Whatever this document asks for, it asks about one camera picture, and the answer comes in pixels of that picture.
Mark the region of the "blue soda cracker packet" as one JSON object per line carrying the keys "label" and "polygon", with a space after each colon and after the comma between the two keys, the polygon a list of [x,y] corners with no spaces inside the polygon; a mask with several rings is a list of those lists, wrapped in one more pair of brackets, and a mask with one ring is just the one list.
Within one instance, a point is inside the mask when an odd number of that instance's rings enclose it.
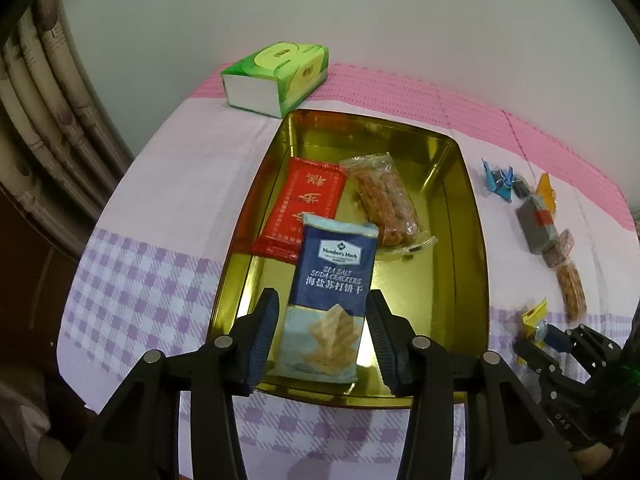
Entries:
{"label": "blue soda cracker packet", "polygon": [[304,214],[302,247],[270,373],[346,385],[357,380],[366,299],[378,250],[373,224]]}

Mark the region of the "grey seaweed snack packet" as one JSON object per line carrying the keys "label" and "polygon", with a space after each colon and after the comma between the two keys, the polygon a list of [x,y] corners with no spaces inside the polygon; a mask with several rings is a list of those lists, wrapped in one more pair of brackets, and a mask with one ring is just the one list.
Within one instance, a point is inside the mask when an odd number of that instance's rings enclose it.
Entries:
{"label": "grey seaweed snack packet", "polygon": [[543,254],[558,240],[559,234],[551,212],[539,195],[529,195],[518,207],[516,216],[532,254]]}

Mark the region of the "yellow blue candy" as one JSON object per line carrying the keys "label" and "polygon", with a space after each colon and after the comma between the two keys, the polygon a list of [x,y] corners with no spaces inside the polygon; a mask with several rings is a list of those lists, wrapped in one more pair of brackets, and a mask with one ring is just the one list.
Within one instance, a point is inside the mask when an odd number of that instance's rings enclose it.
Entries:
{"label": "yellow blue candy", "polygon": [[522,314],[522,326],[513,344],[514,352],[518,356],[518,365],[526,364],[526,359],[521,356],[522,349],[552,349],[558,353],[570,353],[570,336],[549,323],[547,315],[548,301],[545,299]]}

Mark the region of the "orange crispy bar packet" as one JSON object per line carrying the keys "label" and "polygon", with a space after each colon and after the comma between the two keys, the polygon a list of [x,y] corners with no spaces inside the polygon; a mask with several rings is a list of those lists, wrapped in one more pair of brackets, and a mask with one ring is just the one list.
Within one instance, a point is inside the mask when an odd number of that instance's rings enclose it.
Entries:
{"label": "orange crispy bar packet", "polygon": [[570,260],[561,263],[556,268],[556,278],[561,289],[567,322],[579,322],[587,312],[587,305],[582,279],[575,263]]}

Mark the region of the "gold metal tin box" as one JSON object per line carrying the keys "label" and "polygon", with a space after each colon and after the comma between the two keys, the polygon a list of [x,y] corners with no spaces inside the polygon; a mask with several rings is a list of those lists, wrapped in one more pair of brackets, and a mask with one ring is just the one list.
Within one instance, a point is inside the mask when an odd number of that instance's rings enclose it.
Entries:
{"label": "gold metal tin box", "polygon": [[228,333],[265,290],[280,301],[265,392],[397,408],[366,322],[371,298],[444,347],[464,375],[488,347],[489,290],[459,144],[380,118],[288,114],[236,222],[209,333]]}

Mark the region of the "pink purple checked tablecloth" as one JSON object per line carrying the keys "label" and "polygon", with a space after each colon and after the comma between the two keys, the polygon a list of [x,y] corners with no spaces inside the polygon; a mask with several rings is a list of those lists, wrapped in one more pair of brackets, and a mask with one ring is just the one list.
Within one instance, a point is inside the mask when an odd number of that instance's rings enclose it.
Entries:
{"label": "pink purple checked tablecloth", "polygon": [[[334,64],[308,102],[392,118],[451,136],[472,179],[487,248],[489,344],[510,356],[521,310],[546,300],[559,322],[554,273],[526,247],[512,205],[486,190],[483,164],[529,181],[550,174],[556,221],[575,240],[586,322],[624,341],[639,300],[639,243],[625,197],[597,168],[524,120],[434,84]],[[68,295],[58,368],[93,411],[145,350],[177,354],[205,337],[233,228],[277,130],[228,106],[206,79],[157,130],[91,234]],[[255,393],[235,402],[253,479],[391,479],[408,414],[349,410]]]}

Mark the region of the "clear wrapped peanut bar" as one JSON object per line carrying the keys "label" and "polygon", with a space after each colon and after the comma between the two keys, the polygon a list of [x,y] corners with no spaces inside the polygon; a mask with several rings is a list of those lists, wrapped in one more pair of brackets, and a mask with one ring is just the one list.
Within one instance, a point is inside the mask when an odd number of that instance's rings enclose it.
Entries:
{"label": "clear wrapped peanut bar", "polygon": [[354,182],[363,211],[378,228],[381,258],[409,257],[438,242],[422,226],[390,153],[355,156],[341,160],[338,166]]}

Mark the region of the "yellow snack packet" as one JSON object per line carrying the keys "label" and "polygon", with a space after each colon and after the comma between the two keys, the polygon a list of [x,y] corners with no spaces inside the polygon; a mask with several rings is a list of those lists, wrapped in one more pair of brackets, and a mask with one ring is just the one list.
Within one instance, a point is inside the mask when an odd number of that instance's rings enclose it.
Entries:
{"label": "yellow snack packet", "polygon": [[554,188],[552,188],[551,180],[548,172],[544,172],[540,176],[537,187],[536,187],[536,194],[539,195],[544,201],[544,204],[546,205],[546,208],[550,212],[551,217],[555,218],[556,194],[555,194]]}

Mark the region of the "red snack packet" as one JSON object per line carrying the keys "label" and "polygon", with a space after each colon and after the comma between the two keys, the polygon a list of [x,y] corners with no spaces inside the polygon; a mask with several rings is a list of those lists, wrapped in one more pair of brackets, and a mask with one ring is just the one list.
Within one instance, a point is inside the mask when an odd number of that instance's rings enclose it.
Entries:
{"label": "red snack packet", "polygon": [[346,176],[337,164],[291,157],[288,173],[252,254],[296,263],[304,214],[334,219]]}

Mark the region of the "beige patterned curtain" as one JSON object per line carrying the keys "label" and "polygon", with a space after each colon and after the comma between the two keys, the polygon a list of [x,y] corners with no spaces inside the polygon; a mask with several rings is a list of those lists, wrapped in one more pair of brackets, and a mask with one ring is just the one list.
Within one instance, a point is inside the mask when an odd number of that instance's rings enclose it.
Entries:
{"label": "beige patterned curtain", "polygon": [[30,0],[1,43],[2,193],[78,257],[131,163],[76,60],[61,0]]}

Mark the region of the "green tissue pack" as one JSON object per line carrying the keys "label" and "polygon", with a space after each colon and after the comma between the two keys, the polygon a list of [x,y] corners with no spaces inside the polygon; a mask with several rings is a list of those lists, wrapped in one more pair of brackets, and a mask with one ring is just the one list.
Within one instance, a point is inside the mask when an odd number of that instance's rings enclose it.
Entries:
{"label": "green tissue pack", "polygon": [[280,41],[247,55],[220,76],[228,104],[283,118],[328,78],[329,49]]}

